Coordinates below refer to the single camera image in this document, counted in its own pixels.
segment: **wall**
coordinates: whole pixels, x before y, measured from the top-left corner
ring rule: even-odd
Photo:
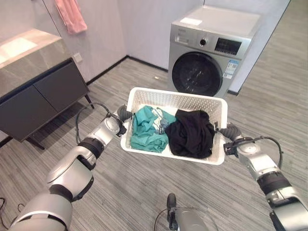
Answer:
[[[263,24],[230,90],[238,92],[289,0],[206,0],[207,5],[261,14]],[[201,6],[199,0],[118,0],[128,54],[168,69],[171,22]]]
[[[171,22],[203,0],[118,0],[128,55],[168,69]]]
[[[81,54],[77,66],[86,82],[126,56],[117,1],[77,0],[88,26],[77,35],[68,34],[54,0],[44,1],[71,54]]]

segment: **cable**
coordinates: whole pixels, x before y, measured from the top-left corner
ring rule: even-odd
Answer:
[[[9,228],[6,227],[6,225],[3,223],[2,213],[1,213],[1,210],[2,210],[2,208],[4,207],[6,200],[5,200],[5,198],[3,198],[3,197],[0,197],[0,199],[3,200],[2,205],[0,206],[0,220],[1,220],[1,224],[4,226],[5,229],[8,230]]]
[[[212,216],[210,215],[210,213],[209,213],[208,211],[205,212],[205,211],[203,211],[203,210],[201,210],[201,209],[192,208],[192,207],[190,207],[190,208],[189,208],[189,207],[176,207],[176,208],[195,209],[195,210],[198,210],[198,211],[200,211],[200,212],[207,213],[208,216],[210,217],[211,221],[212,221],[213,224],[215,225],[215,229],[216,229],[217,231],[219,231],[216,222],[214,221],[214,219],[212,218]],[[166,210],[167,210],[167,209],[165,208],[164,210],[162,210],[162,211],[157,215],[157,217],[156,217],[156,219],[155,219],[155,222],[154,222],[154,231],[156,231],[156,223],[157,223],[157,220],[158,220],[159,216],[160,216],[163,212],[165,212]]]
[[[76,116],[76,120],[75,120],[75,127],[76,127],[76,136],[75,136],[75,140],[76,140],[76,143],[79,144],[81,142],[81,138],[79,136],[79,127],[78,127],[78,120],[79,120],[79,116],[81,114],[82,111],[84,111],[85,109],[87,109],[89,106],[91,105],[99,105],[101,107],[103,107],[106,112],[107,112],[107,115],[105,116],[105,118],[111,116],[113,117],[114,119],[116,119],[119,123],[121,123],[121,121],[113,114],[109,111],[109,109],[103,104],[103,103],[89,103],[88,105],[84,106],[83,108],[80,109],[80,111],[77,113],[77,116]]]
[[[18,212],[21,212],[21,210],[19,209],[19,206],[20,206],[20,205],[22,205],[23,207],[25,207],[25,205],[24,205],[24,204],[19,203],[19,204],[18,204],[18,206],[17,206],[17,210],[18,210]]]
[[[163,213],[163,212],[165,212],[167,209],[165,208],[164,210],[162,210],[158,215],[157,215],[157,217],[156,217],[156,219],[155,219],[155,222],[154,222],[154,231],[156,231],[156,223],[157,223],[157,219],[159,218],[159,216]]]
[[[283,161],[283,157],[282,157],[283,151],[281,150],[281,146],[280,146],[279,142],[276,139],[272,138],[272,137],[260,136],[258,138],[252,139],[250,141],[244,141],[244,142],[238,143],[238,144],[234,145],[234,147],[238,147],[238,146],[241,146],[241,145],[246,144],[246,143],[252,143],[252,142],[255,142],[255,141],[258,141],[258,140],[263,140],[263,139],[271,140],[271,141],[275,142],[275,144],[277,144],[278,150],[279,150],[279,161],[278,161],[278,165],[277,166],[278,166],[278,168],[281,169],[282,161]]]

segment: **cabinet leg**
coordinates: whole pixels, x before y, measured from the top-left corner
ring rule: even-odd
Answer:
[[[85,97],[86,97],[86,99],[87,99],[87,101],[89,103],[92,103],[92,101],[91,101],[90,97],[88,96],[88,94],[86,94]]]
[[[44,148],[42,145],[40,145],[39,142],[37,142],[36,140],[34,140],[34,139],[31,138],[31,137],[28,137],[28,138],[26,139],[26,141],[28,141],[30,144],[33,144],[34,146],[38,147],[38,148],[41,149],[41,150],[45,150],[45,148]]]

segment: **marble countertop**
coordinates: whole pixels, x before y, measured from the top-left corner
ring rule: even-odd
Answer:
[[[0,43],[0,98],[70,57],[61,37],[36,29]]]

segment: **plastic basket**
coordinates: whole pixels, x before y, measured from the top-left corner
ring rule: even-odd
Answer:
[[[145,105],[154,108],[159,107],[172,115],[175,115],[178,109],[185,111],[203,110],[208,113],[212,124],[217,122],[219,128],[227,127],[228,106],[226,101],[220,98],[147,88],[133,88],[129,94],[127,110],[135,113]],[[225,140],[219,132],[214,136],[212,155],[205,159],[196,159],[172,154],[169,145],[166,146],[162,153],[132,149],[130,145],[132,120],[125,122],[124,126],[126,127],[127,132],[121,137],[121,147],[128,152],[171,157],[210,165],[220,165],[225,159],[223,149]]]

